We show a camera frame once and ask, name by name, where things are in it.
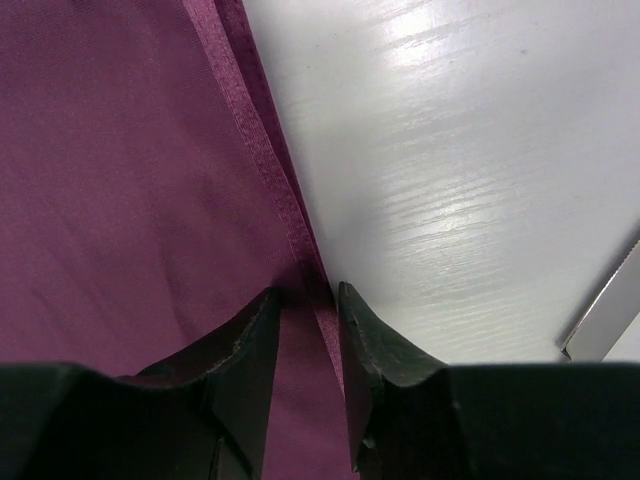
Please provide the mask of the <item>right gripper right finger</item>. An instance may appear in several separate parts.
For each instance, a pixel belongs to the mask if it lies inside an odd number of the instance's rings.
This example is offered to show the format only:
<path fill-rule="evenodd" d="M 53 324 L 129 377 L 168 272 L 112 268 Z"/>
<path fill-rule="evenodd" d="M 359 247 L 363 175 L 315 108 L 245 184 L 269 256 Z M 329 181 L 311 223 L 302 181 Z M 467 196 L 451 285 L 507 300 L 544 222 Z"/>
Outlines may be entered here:
<path fill-rule="evenodd" d="M 380 474 L 376 427 L 387 391 L 418 385 L 446 364 L 385 323 L 348 282 L 339 284 L 337 308 L 351 466 Z"/>

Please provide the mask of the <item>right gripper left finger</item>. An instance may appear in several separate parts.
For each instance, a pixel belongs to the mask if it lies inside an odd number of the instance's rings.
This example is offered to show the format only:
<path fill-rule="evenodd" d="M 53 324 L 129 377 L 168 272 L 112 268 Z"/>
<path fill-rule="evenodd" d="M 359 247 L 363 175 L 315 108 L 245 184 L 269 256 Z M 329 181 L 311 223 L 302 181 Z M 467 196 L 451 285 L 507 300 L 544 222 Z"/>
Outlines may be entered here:
<path fill-rule="evenodd" d="M 201 383 L 197 411 L 222 434 L 246 479 L 262 475 L 279 330 L 280 292 L 270 287 L 231 320 L 135 376 L 149 386 Z"/>

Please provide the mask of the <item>purple cloth napkin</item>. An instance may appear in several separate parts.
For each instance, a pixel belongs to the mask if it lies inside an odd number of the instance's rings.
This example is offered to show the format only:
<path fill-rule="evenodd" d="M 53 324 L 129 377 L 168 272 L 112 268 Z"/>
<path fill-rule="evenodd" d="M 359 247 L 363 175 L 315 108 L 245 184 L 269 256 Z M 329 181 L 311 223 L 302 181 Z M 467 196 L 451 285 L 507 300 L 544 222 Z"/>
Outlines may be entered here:
<path fill-rule="evenodd" d="M 1 5 L 1 358 L 129 375 L 285 302 L 263 475 L 348 479 L 331 290 L 239 1 Z"/>

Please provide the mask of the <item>pink handled knife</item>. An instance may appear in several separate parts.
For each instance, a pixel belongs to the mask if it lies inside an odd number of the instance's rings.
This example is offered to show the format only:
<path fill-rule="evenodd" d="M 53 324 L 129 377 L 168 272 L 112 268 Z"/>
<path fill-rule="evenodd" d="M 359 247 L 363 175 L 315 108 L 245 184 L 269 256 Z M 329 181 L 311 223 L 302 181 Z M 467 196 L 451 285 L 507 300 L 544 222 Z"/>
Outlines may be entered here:
<path fill-rule="evenodd" d="M 561 347 L 572 363 L 601 362 L 639 315 L 639 239 L 622 256 Z"/>

